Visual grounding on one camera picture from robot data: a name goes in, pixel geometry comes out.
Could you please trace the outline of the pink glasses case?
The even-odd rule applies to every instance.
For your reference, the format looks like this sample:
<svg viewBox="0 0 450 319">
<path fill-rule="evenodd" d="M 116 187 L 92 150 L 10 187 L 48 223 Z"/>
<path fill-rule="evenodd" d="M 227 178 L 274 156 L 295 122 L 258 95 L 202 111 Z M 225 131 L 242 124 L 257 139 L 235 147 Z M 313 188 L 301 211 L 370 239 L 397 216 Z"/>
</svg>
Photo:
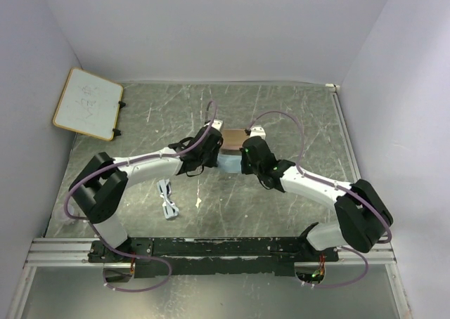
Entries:
<svg viewBox="0 0 450 319">
<path fill-rule="evenodd" d="M 240 150 L 244 141 L 248 138 L 244 129 L 224 129 L 222 131 L 223 143 L 221 148 L 225 151 Z"/>
</svg>

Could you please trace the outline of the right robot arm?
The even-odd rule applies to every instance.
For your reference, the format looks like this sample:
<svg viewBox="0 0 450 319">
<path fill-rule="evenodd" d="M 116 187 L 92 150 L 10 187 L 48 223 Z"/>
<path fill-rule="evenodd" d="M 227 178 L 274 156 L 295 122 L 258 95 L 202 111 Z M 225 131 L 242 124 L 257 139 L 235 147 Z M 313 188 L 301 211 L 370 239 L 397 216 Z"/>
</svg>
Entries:
<svg viewBox="0 0 450 319">
<path fill-rule="evenodd" d="M 303 196 L 335 211 L 336 221 L 311 225 L 301 234 L 298 252 L 304 260 L 313 261 L 323 250 L 343 245 L 367 253 L 383 243 L 382 236 L 387 236 L 386 242 L 392 239 L 392 215 L 368 181 L 333 181 L 276 159 L 259 136 L 247 139 L 240 151 L 242 173 L 254 174 L 267 190 Z"/>
</svg>

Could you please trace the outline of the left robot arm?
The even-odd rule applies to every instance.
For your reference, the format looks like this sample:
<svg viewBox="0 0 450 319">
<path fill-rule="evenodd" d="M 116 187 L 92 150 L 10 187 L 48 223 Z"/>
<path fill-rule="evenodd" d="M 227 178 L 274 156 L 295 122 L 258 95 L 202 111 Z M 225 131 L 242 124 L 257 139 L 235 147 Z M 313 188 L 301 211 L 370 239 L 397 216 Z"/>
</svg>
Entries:
<svg viewBox="0 0 450 319">
<path fill-rule="evenodd" d="M 217 166 L 222 127 L 223 122 L 215 120 L 193 138 L 141 156 L 110 157 L 101 152 L 85 166 L 70 186 L 71 197 L 107 243 L 105 253 L 113 261 L 125 261 L 131 254 L 131 239 L 117 215 L 124 191 L 144 181 Z"/>
</svg>

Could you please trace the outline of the light blue cleaning cloth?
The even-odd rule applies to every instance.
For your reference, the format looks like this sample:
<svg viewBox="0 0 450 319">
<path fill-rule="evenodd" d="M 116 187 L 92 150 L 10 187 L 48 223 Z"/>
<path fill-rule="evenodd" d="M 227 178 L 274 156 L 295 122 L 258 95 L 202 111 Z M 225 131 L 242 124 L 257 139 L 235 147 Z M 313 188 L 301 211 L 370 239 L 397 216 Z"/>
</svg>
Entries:
<svg viewBox="0 0 450 319">
<path fill-rule="evenodd" d="M 240 155 L 219 154 L 217 157 L 217 168 L 226 173 L 241 174 L 241 160 L 242 157 Z"/>
</svg>

